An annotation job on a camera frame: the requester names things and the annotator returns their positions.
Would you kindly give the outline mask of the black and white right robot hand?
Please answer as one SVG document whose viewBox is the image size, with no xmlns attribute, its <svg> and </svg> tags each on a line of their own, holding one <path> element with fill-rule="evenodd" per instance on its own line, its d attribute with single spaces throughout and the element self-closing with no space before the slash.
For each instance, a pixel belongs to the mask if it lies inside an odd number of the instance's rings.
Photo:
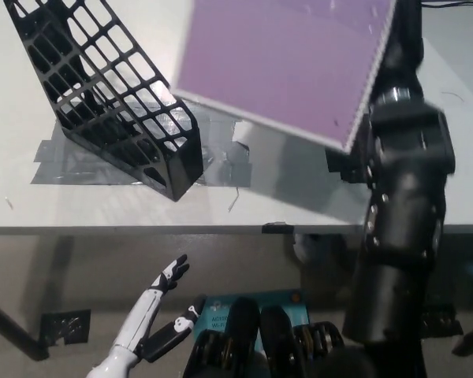
<svg viewBox="0 0 473 378">
<path fill-rule="evenodd" d="M 409 89 L 412 95 L 423 97 L 417 75 L 423 56 L 422 3 L 420 0 L 399 0 L 371 101 L 393 87 Z"/>
</svg>

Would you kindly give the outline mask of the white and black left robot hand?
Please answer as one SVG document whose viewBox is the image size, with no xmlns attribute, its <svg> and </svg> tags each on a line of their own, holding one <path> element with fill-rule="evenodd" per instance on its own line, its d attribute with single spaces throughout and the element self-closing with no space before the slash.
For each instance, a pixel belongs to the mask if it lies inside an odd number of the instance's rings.
<svg viewBox="0 0 473 378">
<path fill-rule="evenodd" d="M 196 297 L 180 316 L 156 333 L 151 334 L 150 330 L 162 300 L 177 286 L 177 281 L 188 269 L 187 256 L 183 254 L 160 272 L 126 317 L 114 340 L 113 349 L 152 363 L 187 338 L 202 314 L 206 295 Z"/>
</svg>

